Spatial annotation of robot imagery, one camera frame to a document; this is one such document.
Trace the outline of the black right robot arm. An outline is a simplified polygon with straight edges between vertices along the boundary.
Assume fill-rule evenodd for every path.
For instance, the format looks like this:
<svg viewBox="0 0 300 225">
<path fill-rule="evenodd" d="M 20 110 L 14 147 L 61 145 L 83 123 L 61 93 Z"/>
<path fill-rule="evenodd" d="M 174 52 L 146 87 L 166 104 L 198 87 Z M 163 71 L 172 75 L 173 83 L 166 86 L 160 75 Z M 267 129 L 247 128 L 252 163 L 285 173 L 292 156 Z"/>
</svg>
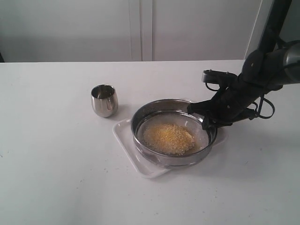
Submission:
<svg viewBox="0 0 300 225">
<path fill-rule="evenodd" d="M 267 116 L 261 115 L 263 103 L 272 110 L 275 107 L 265 95 L 300 82 L 300 42 L 280 38 L 291 3 L 274 1 L 258 49 L 248 55 L 239 75 L 215 70 L 203 72 L 202 81 L 206 85 L 219 85 L 210 100 L 187 107 L 188 114 L 203 116 L 203 129 L 230 126 L 246 119 L 266 119 Z"/>
</svg>

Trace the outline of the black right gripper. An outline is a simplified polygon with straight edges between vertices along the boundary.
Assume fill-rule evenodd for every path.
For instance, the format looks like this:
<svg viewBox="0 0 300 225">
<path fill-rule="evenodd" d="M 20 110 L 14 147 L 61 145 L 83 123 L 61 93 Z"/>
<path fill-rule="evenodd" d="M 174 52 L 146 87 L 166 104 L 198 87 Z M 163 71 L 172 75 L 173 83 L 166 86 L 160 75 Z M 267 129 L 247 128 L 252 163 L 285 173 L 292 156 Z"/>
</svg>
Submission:
<svg viewBox="0 0 300 225">
<path fill-rule="evenodd" d="M 232 123 L 245 119 L 256 118 L 254 110 L 248 109 L 260 96 L 260 85 L 237 79 L 220 94 L 215 94 L 211 100 L 190 103 L 188 114 L 206 115 L 202 121 L 202 129 L 221 128 L 231 126 Z"/>
</svg>

